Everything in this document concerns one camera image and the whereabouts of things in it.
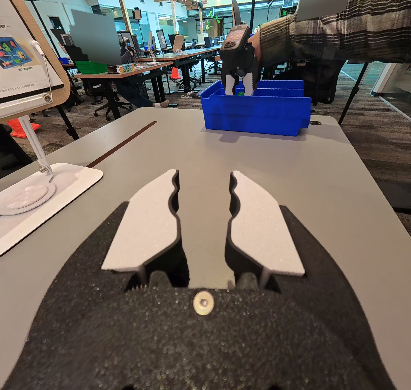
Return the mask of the person's right forearm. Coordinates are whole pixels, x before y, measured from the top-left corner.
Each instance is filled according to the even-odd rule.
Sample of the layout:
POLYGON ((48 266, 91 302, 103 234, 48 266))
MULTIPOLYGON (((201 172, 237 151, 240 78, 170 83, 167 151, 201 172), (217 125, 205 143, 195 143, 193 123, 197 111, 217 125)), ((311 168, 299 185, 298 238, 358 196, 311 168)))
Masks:
POLYGON ((296 17, 261 26, 260 64, 289 59, 410 63, 411 0, 348 0, 338 14, 299 22, 296 17))

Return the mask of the blue plastic bin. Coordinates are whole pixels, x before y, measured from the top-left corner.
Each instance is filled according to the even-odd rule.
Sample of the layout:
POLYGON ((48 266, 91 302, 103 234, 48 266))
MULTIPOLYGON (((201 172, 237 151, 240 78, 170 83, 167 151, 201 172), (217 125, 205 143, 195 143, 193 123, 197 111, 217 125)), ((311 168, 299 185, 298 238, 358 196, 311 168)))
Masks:
POLYGON ((218 80, 200 97, 208 130, 297 136, 311 120, 303 80, 260 80, 252 96, 227 96, 218 80))

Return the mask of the black tripod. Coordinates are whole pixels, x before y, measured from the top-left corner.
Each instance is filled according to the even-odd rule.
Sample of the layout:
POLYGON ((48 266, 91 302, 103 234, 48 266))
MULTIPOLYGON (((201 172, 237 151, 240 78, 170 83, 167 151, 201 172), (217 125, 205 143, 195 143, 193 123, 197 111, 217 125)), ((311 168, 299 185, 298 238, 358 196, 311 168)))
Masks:
POLYGON ((348 112, 348 110, 349 110, 349 108, 350 108, 350 106, 351 106, 351 104, 352 104, 352 101, 353 101, 353 99, 355 98, 355 96, 357 95, 357 93, 358 93, 358 91, 359 91, 359 85, 360 85, 361 82, 362 82, 362 79, 363 79, 363 77, 364 77, 364 75, 365 75, 365 73, 366 73, 366 71, 367 71, 367 69, 368 69, 368 66, 369 66, 369 62, 364 63, 364 65, 363 65, 363 67, 362 67, 362 69, 361 69, 361 71, 360 71, 360 73, 359 73, 359 76, 358 76, 358 78, 357 78, 357 80, 356 80, 356 82, 355 82, 355 84, 354 84, 354 86, 353 86, 353 88, 352 88, 352 90, 351 90, 351 93, 350 93, 350 95, 349 95, 349 97, 348 97, 348 100, 347 100, 347 102, 346 102, 346 105, 345 105, 345 107, 343 108, 342 114, 341 114, 341 116, 340 116, 340 118, 339 118, 339 120, 338 120, 338 125, 339 125, 339 126, 342 125, 342 122, 343 122, 343 120, 344 120, 344 118, 345 118, 345 116, 346 116, 346 114, 347 114, 347 112, 348 112))

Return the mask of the black flat platform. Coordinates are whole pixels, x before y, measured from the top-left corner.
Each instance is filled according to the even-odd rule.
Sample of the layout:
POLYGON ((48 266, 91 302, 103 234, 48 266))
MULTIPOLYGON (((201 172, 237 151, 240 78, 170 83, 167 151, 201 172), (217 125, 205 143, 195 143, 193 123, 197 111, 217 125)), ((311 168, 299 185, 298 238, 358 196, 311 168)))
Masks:
POLYGON ((382 182, 379 187, 395 212, 411 213, 411 185, 409 183, 382 182))

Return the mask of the printed instruction sheet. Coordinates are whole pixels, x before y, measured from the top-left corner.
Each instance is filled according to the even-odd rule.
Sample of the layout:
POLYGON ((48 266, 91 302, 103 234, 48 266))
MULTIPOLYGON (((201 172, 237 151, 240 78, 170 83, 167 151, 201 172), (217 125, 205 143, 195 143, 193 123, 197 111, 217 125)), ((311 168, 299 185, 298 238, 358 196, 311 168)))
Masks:
POLYGON ((0 0, 1 104, 64 86, 12 0, 0 0))

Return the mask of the person's right hand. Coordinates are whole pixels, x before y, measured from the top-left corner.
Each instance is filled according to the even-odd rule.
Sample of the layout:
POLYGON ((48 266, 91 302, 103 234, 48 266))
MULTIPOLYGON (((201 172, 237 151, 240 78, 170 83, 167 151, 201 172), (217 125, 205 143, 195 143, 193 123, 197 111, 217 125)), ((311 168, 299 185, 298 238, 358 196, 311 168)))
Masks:
POLYGON ((250 36, 248 42, 252 44, 254 49, 254 57, 256 58, 257 62, 261 62, 261 41, 260 41, 260 32, 257 32, 250 36))

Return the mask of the white document holder stand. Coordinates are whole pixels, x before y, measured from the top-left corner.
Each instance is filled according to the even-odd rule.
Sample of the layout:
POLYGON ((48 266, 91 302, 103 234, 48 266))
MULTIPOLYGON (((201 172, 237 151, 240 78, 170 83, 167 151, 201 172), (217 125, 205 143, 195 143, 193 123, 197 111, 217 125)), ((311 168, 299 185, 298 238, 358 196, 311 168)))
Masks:
POLYGON ((93 168, 50 163, 29 115, 17 119, 37 156, 38 165, 35 173, 1 191, 1 256, 103 177, 103 172, 93 168))

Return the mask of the black office chair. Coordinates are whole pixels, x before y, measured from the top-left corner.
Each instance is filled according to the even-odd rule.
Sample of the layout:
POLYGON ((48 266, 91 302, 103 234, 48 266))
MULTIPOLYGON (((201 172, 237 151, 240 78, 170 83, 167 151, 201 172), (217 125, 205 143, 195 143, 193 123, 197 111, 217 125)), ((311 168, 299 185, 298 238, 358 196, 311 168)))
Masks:
POLYGON ((304 96, 311 98, 312 106, 331 104, 335 98, 337 81, 345 60, 317 59, 306 63, 302 79, 304 96))
POLYGON ((94 111, 93 115, 95 117, 99 116, 98 111, 106 110, 106 121, 112 120, 109 116, 110 112, 112 113, 114 120, 117 120, 121 117, 120 109, 127 110, 128 112, 133 110, 133 105, 131 103, 119 100, 118 93, 112 89, 111 84, 107 80, 101 81, 101 90, 102 96, 106 98, 107 103, 94 111))

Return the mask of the tan wooden backing board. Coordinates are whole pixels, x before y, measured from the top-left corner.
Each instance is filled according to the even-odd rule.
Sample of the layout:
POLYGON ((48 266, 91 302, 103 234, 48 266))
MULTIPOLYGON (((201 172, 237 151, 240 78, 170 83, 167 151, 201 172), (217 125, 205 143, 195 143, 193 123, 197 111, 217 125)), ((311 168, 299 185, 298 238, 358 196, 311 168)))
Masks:
POLYGON ((69 79, 24 0, 0 0, 1 123, 60 105, 69 79))

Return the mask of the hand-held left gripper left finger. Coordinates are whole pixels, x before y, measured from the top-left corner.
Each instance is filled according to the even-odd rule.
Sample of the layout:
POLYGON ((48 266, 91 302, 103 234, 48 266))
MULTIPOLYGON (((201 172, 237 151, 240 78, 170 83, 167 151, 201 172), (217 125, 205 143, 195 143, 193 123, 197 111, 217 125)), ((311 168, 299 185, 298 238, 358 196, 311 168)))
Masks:
POLYGON ((101 270, 136 273, 172 272, 181 261, 178 211, 179 171, 169 169, 129 200, 101 270))

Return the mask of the green plastic bin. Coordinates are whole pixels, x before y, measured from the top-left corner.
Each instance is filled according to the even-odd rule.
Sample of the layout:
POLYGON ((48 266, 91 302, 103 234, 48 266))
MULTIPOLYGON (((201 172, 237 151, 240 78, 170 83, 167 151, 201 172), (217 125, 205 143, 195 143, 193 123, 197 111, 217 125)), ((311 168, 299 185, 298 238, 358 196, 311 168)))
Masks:
POLYGON ((80 74, 103 74, 107 72, 107 64, 94 61, 75 61, 76 68, 80 74))

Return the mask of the brown-top office desk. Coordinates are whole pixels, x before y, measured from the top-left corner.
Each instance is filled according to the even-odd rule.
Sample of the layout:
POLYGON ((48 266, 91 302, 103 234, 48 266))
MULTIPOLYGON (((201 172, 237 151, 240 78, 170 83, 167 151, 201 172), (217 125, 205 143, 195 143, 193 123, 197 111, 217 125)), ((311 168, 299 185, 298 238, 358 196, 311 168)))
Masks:
POLYGON ((164 102, 166 100, 165 91, 162 82, 162 75, 167 73, 167 66, 172 65, 172 62, 166 62, 165 66, 161 66, 159 62, 143 62, 135 67, 134 71, 127 72, 124 74, 114 73, 103 73, 103 74, 76 74, 75 78, 86 80, 86 79, 96 79, 97 84, 101 84, 101 81, 107 80, 110 84, 118 79, 127 78, 131 76, 138 76, 140 82, 146 80, 151 80, 152 89, 155 95, 155 100, 157 102, 164 102))
POLYGON ((172 65, 182 71, 183 88, 185 92, 191 91, 191 79, 189 77, 189 69, 194 66, 195 62, 201 62, 201 83, 206 83, 205 64, 204 60, 217 56, 221 45, 213 46, 204 49, 191 49, 179 53, 161 54, 156 57, 156 62, 159 62, 161 67, 165 66, 166 62, 172 62, 172 65))

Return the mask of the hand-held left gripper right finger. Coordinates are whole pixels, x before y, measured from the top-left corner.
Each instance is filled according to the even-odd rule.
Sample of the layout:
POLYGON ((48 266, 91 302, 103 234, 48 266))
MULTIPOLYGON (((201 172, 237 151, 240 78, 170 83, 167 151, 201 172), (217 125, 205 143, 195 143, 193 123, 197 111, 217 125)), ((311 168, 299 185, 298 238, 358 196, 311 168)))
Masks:
POLYGON ((251 273, 259 288, 274 275, 301 278, 305 268, 277 200, 240 171, 231 171, 225 262, 235 284, 251 273))

